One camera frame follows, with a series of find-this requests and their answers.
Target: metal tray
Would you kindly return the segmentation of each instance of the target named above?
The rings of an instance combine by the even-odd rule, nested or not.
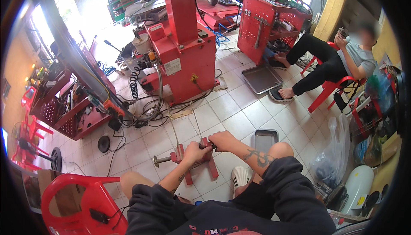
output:
[[[270,147],[278,142],[278,132],[272,129],[257,129],[254,131],[254,148],[268,153]]]
[[[274,68],[267,64],[261,64],[255,68],[246,69],[242,71],[241,74],[243,74],[245,81],[247,81],[256,94],[265,93],[266,91],[283,84],[283,80],[274,71]]]

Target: black rubber disc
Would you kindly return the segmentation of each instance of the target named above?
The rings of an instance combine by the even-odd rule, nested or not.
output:
[[[53,161],[51,161],[51,169],[53,169],[54,171],[61,172],[62,158],[60,149],[58,147],[55,147],[51,152],[50,157],[53,158]]]
[[[97,147],[102,153],[106,153],[110,149],[110,138],[106,135],[101,136],[97,143]]]

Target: white cylinder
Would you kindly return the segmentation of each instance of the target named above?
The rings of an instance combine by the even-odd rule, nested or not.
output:
[[[151,41],[149,40],[148,34],[144,33],[140,35],[141,41],[136,37],[133,39],[133,45],[136,47],[136,50],[139,54],[146,54],[148,53],[151,47]]]
[[[368,195],[373,180],[374,172],[369,166],[358,166],[351,172],[345,184],[349,198],[341,210],[343,214],[358,216],[361,213],[358,204],[363,202],[362,197]]]

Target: white shoe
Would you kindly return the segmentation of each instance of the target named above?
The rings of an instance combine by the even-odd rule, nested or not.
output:
[[[246,169],[242,166],[236,166],[233,168],[233,171],[231,172],[231,178],[233,179],[233,185],[234,185],[234,194],[233,198],[235,198],[235,190],[239,186],[244,186],[250,181],[250,171],[249,169]]]

